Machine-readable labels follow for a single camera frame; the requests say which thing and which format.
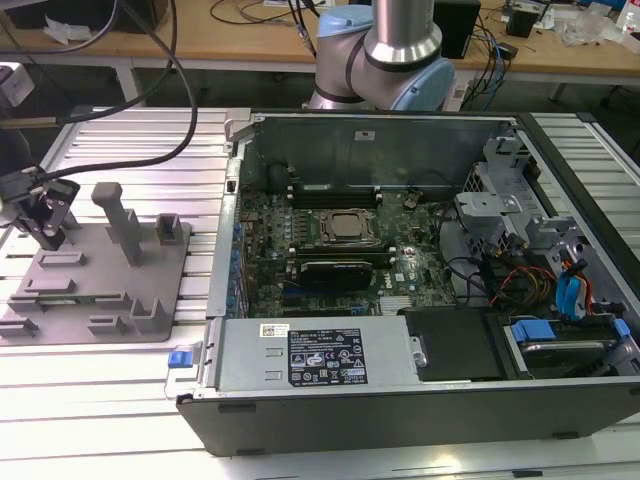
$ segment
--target screw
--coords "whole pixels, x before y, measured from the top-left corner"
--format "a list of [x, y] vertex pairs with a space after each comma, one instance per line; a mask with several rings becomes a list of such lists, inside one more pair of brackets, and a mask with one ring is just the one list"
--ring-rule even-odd
[[413, 352], [413, 361], [416, 362], [416, 367], [424, 368], [427, 366], [427, 357], [422, 352]]

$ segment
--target power supply label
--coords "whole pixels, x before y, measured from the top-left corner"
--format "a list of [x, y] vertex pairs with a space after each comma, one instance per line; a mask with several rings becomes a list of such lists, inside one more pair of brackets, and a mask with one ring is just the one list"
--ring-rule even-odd
[[289, 383], [294, 387], [368, 383], [359, 328], [289, 330], [288, 344]]

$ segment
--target floor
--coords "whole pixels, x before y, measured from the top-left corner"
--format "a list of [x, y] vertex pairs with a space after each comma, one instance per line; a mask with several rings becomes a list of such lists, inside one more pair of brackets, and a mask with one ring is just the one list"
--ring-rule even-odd
[[[74, 105], [113, 105], [122, 93], [113, 71], [100, 67], [47, 66], [46, 75], [28, 67], [38, 88], [12, 116], [47, 116], [69, 112]], [[141, 70], [143, 86], [159, 70]], [[299, 108], [313, 90], [309, 74], [268, 72], [190, 71], [200, 106]], [[590, 112], [609, 134], [640, 162], [640, 90], [620, 90], [607, 107], [600, 104], [611, 90], [601, 85], [569, 85], [558, 103], [547, 95], [549, 84], [505, 82], [489, 110], [496, 112]], [[148, 102], [149, 106], [186, 106], [188, 100], [179, 76], [172, 75]], [[40, 160], [57, 135], [57, 129], [26, 131], [34, 160]]]

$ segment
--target barcode sticker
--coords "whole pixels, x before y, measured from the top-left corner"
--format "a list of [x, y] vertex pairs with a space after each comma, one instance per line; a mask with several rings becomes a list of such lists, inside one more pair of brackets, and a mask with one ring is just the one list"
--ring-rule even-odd
[[289, 332], [288, 323], [261, 323], [261, 337], [286, 337]]

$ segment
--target blue tab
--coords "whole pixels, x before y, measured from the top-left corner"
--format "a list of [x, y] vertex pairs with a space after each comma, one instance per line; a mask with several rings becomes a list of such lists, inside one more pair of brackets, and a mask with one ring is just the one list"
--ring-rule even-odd
[[631, 330], [629, 330], [629, 326], [627, 325], [627, 322], [625, 322], [623, 319], [616, 318], [613, 321], [613, 326], [616, 327], [616, 331], [618, 332], [618, 335], [620, 335], [620, 338], [626, 338], [631, 336]]
[[193, 366], [193, 352], [178, 350], [169, 354], [169, 368], [191, 368]]
[[536, 340], [554, 340], [556, 334], [551, 328], [549, 320], [528, 319], [518, 320], [511, 325], [511, 331], [517, 343], [536, 341]]
[[582, 284], [576, 277], [567, 278], [563, 274], [558, 279], [556, 307], [560, 313], [567, 315], [574, 322], [580, 320], [580, 317], [576, 315], [576, 302], [580, 296], [581, 288]]

